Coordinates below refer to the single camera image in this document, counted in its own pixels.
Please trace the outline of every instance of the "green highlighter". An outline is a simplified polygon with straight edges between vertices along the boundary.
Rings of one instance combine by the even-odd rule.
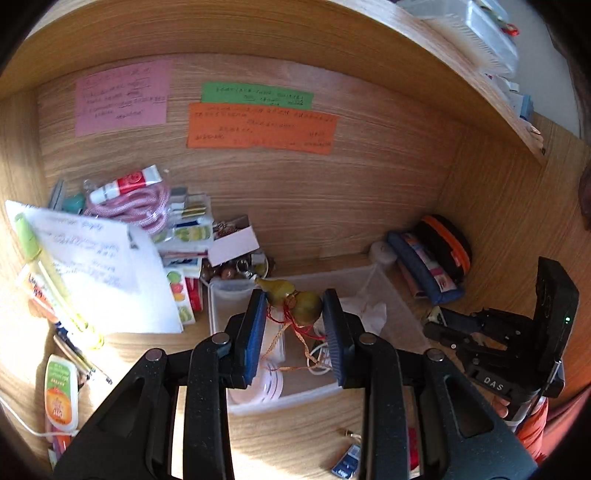
[[[24,214],[19,213],[16,215],[14,223],[21,244],[22,256],[29,265],[31,272],[43,279],[42,282],[39,282],[39,285],[42,285],[43,294],[56,309],[57,317],[61,320],[64,315],[67,316],[68,324],[73,324],[78,332],[84,334],[85,343],[88,347],[100,348],[105,343],[103,336],[96,333],[94,328],[74,308],[70,292],[61,275],[56,270],[49,254],[42,249]]]

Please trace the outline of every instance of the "orange sticky note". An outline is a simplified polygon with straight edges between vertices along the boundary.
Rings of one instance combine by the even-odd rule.
[[[189,148],[267,147],[329,155],[338,117],[238,103],[191,103]]]

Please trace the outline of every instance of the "pink sticky note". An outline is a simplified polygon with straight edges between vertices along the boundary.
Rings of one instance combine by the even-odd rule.
[[[134,63],[76,82],[76,136],[166,123],[172,60]]]

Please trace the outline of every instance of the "blue pencil case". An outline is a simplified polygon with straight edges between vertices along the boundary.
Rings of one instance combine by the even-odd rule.
[[[388,232],[386,240],[433,305],[464,296],[464,290],[453,282],[412,233]]]

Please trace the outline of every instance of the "transparent plastic bin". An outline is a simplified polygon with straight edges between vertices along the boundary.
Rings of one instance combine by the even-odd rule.
[[[472,0],[402,0],[397,5],[439,32],[484,72],[515,76],[517,47]]]
[[[365,290],[368,304],[383,301],[387,308],[387,322],[381,336],[396,348],[423,353],[429,348],[420,322],[413,316],[388,277],[375,265],[351,268],[295,277],[282,277],[292,282],[298,290],[310,290],[322,295],[327,288],[334,288],[340,298],[356,296]],[[232,315],[243,313],[248,307],[251,293],[258,288],[250,280],[215,280],[209,285],[209,325],[211,333],[221,332]],[[271,322],[273,332],[276,324]],[[284,335],[282,350],[284,361],[279,365],[304,367],[303,346],[291,330]],[[332,372],[312,375],[307,369],[283,372],[283,391],[279,399],[267,403],[237,405],[228,397],[228,412],[235,415],[261,413],[297,406],[320,400],[337,393],[340,387]]]

